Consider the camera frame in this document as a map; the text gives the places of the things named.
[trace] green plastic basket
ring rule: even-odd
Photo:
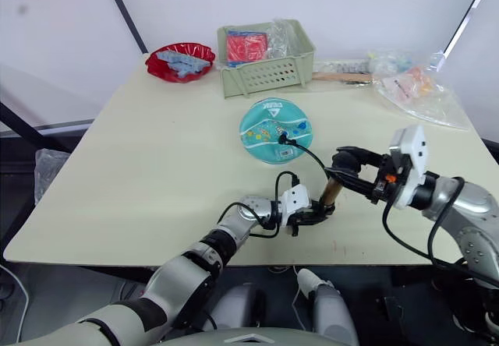
[[[286,20],[289,22],[298,36],[300,54],[286,58],[260,60],[247,64],[238,65],[235,68],[221,70],[221,80],[224,85],[225,97],[235,95],[247,95],[257,91],[288,87],[305,83],[312,79],[313,52],[315,47],[310,42],[298,20]],[[223,26],[217,32],[218,35],[218,59],[227,62],[226,38],[229,30],[254,30],[265,31],[271,27],[271,23],[261,23],[244,26]]]

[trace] red plastic bowl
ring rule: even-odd
[[[175,71],[174,69],[170,69],[168,67],[167,62],[157,58],[156,53],[165,50],[171,50],[171,51],[180,52],[182,54],[195,56],[196,58],[210,62],[210,65],[208,67],[204,67],[201,72],[195,75],[187,75],[185,77],[180,78],[177,76],[177,71]],[[151,75],[155,75],[160,79],[164,79],[165,81],[169,81],[171,83],[188,83],[189,81],[201,78],[202,75],[206,75],[213,66],[213,60],[215,60],[215,54],[211,51],[211,49],[208,46],[203,46],[202,44],[194,44],[194,43],[181,43],[181,44],[169,44],[168,46],[164,46],[163,48],[157,49],[155,52],[153,52],[150,55],[148,60],[146,60],[146,65],[147,65],[147,71]]]

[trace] table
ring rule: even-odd
[[[446,128],[389,108],[372,87],[313,81],[308,90],[269,90],[223,98],[218,72],[187,84],[166,83],[140,64],[99,114],[30,218],[5,250],[7,260],[92,266],[155,267],[213,228],[225,206],[246,194],[273,196],[278,172],[294,171],[315,199],[325,177],[302,155],[271,165],[239,141],[242,116],[265,97],[283,97],[308,115],[310,149],[328,165],[334,149],[352,145],[386,153],[396,129],[424,125],[428,169],[460,175],[499,198],[499,167],[472,126]],[[322,83],[315,89],[316,83]],[[362,176],[374,178],[367,168]],[[328,221],[251,238],[233,265],[421,264],[381,225],[384,205],[343,190]],[[416,210],[392,210],[395,233],[425,250],[432,222]],[[435,239],[440,258],[458,248],[445,231]]]

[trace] orange part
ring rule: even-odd
[[[393,184],[395,181],[397,181],[397,176],[394,176],[394,175],[386,175],[384,176],[384,178],[390,182],[391,184]]]

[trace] white wall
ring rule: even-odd
[[[448,56],[445,78],[478,133],[499,142],[499,0],[482,0]]]
[[[292,17],[305,27],[318,58],[358,58],[377,48],[441,50],[471,1],[124,0],[150,51],[176,41],[215,48],[220,26]],[[478,13],[473,21],[480,19]],[[490,26],[487,18],[497,13],[490,8],[482,16]],[[485,41],[482,30],[471,31],[473,21],[463,40],[468,36],[474,42],[459,43],[455,51],[462,55],[452,54],[447,68],[452,57],[459,59],[452,82],[479,132],[499,140],[492,126],[497,98],[487,89],[494,84],[484,82],[492,77],[497,57],[497,45],[496,55],[489,56],[484,44],[497,27]],[[473,50],[479,46],[483,55]],[[467,58],[477,69],[473,86],[464,82],[473,72],[465,66]],[[96,117],[139,59],[114,0],[0,0],[0,98],[31,125]]]
[[[0,98],[33,126],[95,118],[140,56],[114,0],[0,0]]]
[[[150,51],[177,41],[215,47],[230,24],[298,19],[317,57],[369,50],[444,50],[472,0],[123,0]]]

